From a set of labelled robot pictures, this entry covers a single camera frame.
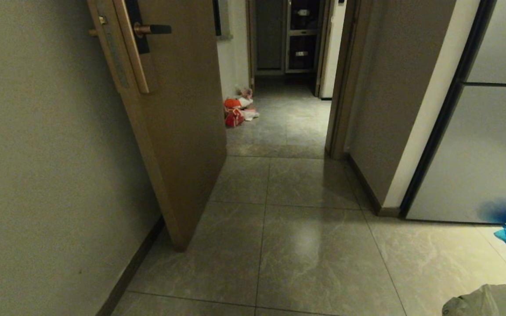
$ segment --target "silver refrigerator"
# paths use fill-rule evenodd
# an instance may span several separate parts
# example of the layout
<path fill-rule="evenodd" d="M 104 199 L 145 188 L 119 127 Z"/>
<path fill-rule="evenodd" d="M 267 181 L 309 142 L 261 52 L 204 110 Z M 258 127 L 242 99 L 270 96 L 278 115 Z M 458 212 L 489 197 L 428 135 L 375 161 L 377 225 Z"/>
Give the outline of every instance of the silver refrigerator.
<path fill-rule="evenodd" d="M 506 0 L 480 4 L 402 208 L 406 218 L 506 222 Z"/>

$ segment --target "open door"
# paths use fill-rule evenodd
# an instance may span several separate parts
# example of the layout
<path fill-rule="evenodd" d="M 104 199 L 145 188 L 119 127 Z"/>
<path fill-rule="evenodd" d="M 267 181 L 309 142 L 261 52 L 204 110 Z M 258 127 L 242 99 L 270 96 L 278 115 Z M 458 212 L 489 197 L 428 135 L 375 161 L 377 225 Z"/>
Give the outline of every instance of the open door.
<path fill-rule="evenodd" d="M 88 4 L 167 230 L 185 250 L 226 156 L 213 2 Z"/>

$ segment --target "red package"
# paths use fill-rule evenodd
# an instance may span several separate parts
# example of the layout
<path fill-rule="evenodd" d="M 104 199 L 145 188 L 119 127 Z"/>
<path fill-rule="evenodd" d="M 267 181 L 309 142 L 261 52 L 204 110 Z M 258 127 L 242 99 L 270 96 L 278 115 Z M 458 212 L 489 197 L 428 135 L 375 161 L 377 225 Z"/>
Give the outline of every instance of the red package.
<path fill-rule="evenodd" d="M 245 118 L 243 117 L 243 114 L 241 114 L 241 111 L 234 108 L 233 110 L 228 111 L 228 115 L 225 117 L 225 124 L 227 126 L 236 127 L 241 122 L 243 122 Z"/>

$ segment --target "dark baseboard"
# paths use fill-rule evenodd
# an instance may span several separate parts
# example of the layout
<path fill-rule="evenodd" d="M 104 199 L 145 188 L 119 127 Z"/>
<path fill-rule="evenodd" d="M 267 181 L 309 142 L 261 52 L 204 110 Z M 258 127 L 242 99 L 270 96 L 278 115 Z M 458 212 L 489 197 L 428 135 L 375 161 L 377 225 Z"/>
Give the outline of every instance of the dark baseboard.
<path fill-rule="evenodd" d="M 353 156 L 350 154 L 347 154 L 347 162 L 349 163 L 349 166 L 353 169 L 353 172 L 357 176 L 364 193 L 368 196 L 368 200 L 370 201 L 370 204 L 372 205 L 372 210 L 374 211 L 374 214 L 376 216 L 383 216 L 383 217 L 399 217 L 399 214 L 401 213 L 400 208 L 384 208 L 381 204 L 376 195 L 374 194 L 374 191 L 370 187 L 370 184 L 368 184 L 368 181 L 364 177 L 364 174 L 360 171 L 359 166 L 357 165 L 357 162 L 353 159 Z"/>
<path fill-rule="evenodd" d="M 152 248 L 153 242 L 157 240 L 157 236 L 159 236 L 159 233 L 164 228 L 164 226 L 165 222 L 163 220 L 163 217 L 161 217 L 159 220 L 157 220 L 156 224 L 149 231 L 148 235 L 146 236 L 146 239 L 144 239 L 144 241 L 140 245 L 140 248 L 134 254 L 132 260 L 130 260 L 130 263 L 124 270 L 122 276 L 114 286 L 113 290 L 111 291 L 111 294 L 109 294 L 106 302 L 103 304 L 103 306 L 96 314 L 96 316 L 109 316 L 112 314 L 114 308 L 116 308 L 116 304 L 118 304 L 120 298 L 122 298 L 122 295 L 128 288 L 128 284 L 130 284 L 130 281 L 134 277 L 134 274 L 136 274 L 136 271 L 140 267 L 140 264 L 142 264 L 144 258 L 146 258 L 146 254 Z"/>

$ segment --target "beige wall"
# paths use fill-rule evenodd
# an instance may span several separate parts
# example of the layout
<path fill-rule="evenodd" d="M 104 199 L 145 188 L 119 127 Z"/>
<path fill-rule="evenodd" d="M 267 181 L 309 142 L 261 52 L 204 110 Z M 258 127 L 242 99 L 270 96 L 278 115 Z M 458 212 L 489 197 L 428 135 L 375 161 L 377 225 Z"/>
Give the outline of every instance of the beige wall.
<path fill-rule="evenodd" d="M 374 2 L 376 38 L 346 148 L 384 203 L 436 65 L 455 0 Z"/>
<path fill-rule="evenodd" d="M 235 96 L 235 85 L 249 86 L 245 0 L 228 1 L 228 19 L 231 37 L 217 42 L 221 92 L 224 99 Z"/>
<path fill-rule="evenodd" d="M 456 0 L 436 66 L 384 201 L 386 208 L 399 207 L 403 201 L 460 62 L 479 4 L 480 0 Z"/>
<path fill-rule="evenodd" d="M 331 24 L 327 48 L 325 49 L 325 64 L 322 78 L 321 98 L 331 98 L 333 96 L 333 87 L 335 86 L 335 73 L 337 72 L 337 60 L 339 59 L 339 47 L 341 46 L 341 36 L 343 34 L 343 22 L 345 21 L 346 2 L 340 4 L 339 1 L 331 1 L 331 14 L 329 23 Z"/>
<path fill-rule="evenodd" d="M 0 315 L 94 315 L 159 217 L 91 27 L 0 0 Z"/>

